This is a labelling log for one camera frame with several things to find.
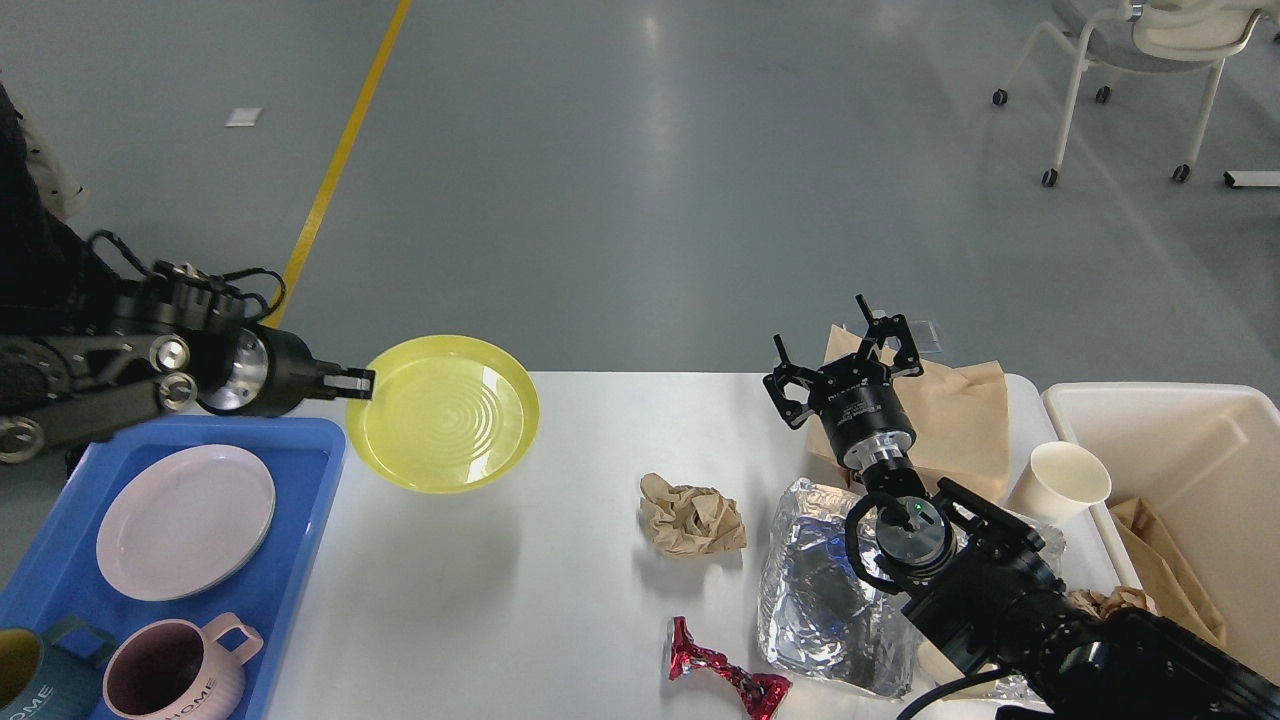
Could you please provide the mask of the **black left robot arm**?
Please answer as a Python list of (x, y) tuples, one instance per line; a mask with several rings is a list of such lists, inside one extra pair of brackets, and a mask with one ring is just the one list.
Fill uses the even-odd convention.
[(282, 416), (310, 398), (374, 396), (374, 370), (319, 360), (268, 325), (288, 288), (278, 272), (146, 266), (99, 231), (79, 245), (64, 286), (52, 304), (3, 305), (6, 465), (189, 407)]

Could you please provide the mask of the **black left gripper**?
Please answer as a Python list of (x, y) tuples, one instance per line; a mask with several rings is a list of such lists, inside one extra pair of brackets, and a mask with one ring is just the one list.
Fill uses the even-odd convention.
[(370, 401), (376, 372), (321, 364), (296, 334), (257, 327), (241, 332), (224, 380), (198, 395), (216, 415), (282, 416), (307, 398)]

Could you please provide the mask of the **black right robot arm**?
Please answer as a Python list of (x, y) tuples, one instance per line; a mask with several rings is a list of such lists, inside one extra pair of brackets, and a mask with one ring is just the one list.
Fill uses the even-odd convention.
[(904, 315), (863, 309), (852, 354), (817, 369), (782, 341), (763, 379), (797, 429), (818, 416), (841, 468), (864, 487), (844, 546), (864, 585), (905, 594), (902, 615), (960, 671), (900, 717), (961, 689), (1019, 675), (1047, 719), (1275, 719), (1277, 688), (1176, 623), (1143, 609), (1091, 616), (1042, 559), (1029, 524), (942, 478), (925, 489), (908, 452), (916, 433), (893, 388), (923, 365)]

